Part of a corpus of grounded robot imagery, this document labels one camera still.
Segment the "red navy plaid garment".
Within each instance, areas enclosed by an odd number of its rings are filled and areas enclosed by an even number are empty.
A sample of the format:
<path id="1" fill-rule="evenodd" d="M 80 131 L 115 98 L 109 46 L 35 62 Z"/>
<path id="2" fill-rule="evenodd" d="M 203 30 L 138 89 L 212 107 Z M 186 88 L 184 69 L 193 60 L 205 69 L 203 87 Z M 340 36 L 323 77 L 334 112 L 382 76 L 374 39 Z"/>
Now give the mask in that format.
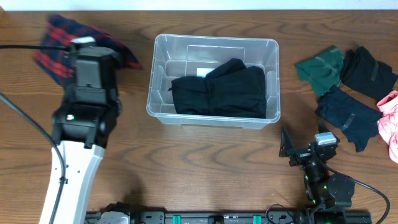
<path id="1" fill-rule="evenodd" d="M 47 22 L 47 29 L 41 42 L 43 46 L 68 47 L 73 39 L 92 37 L 98 47 L 107 47 L 120 53 L 123 58 L 123 68 L 142 69 L 141 63 L 130 49 L 103 30 L 67 19 L 59 14 L 51 15 Z M 34 60 L 60 86 L 68 85 L 75 77 L 75 63 L 66 57 L 64 51 L 37 50 Z"/>

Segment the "dark green garment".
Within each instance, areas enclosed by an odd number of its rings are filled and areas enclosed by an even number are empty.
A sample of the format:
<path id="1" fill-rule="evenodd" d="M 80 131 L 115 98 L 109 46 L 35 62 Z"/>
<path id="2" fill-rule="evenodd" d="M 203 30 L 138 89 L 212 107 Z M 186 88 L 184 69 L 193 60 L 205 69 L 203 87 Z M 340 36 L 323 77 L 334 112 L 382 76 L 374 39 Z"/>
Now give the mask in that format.
<path id="1" fill-rule="evenodd" d="M 332 86 L 341 83 L 344 59 L 343 52 L 333 45 L 308 60 L 296 63 L 295 69 L 301 81 L 308 82 L 317 96 L 323 96 Z"/>

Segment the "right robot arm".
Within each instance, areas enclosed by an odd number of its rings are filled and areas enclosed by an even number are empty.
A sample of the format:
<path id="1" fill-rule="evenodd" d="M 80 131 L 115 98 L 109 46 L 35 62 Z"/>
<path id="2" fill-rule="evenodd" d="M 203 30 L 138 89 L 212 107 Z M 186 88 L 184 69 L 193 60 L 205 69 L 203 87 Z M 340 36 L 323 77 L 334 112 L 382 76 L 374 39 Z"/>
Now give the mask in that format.
<path id="1" fill-rule="evenodd" d="M 296 149 L 287 132 L 282 129 L 280 157 L 288 157 L 291 167 L 304 171 L 304 186 L 312 206 L 297 212 L 294 223 L 346 223 L 345 209 L 352 206 L 354 183 L 348 177 L 330 173 L 327 160 L 336 155 L 340 140 L 322 121 L 318 122 L 318 134 L 306 148 Z"/>

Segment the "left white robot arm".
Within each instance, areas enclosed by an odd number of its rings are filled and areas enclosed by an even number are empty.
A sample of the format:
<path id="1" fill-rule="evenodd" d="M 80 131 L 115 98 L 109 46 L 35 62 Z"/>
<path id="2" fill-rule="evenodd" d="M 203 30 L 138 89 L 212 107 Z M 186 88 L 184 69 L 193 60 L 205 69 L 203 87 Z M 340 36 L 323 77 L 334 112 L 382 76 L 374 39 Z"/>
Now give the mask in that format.
<path id="1" fill-rule="evenodd" d="M 52 116 L 52 167 L 41 223 L 83 223 L 108 138 L 121 114 L 116 71 L 121 56 L 106 47 L 72 53 L 75 76 Z"/>

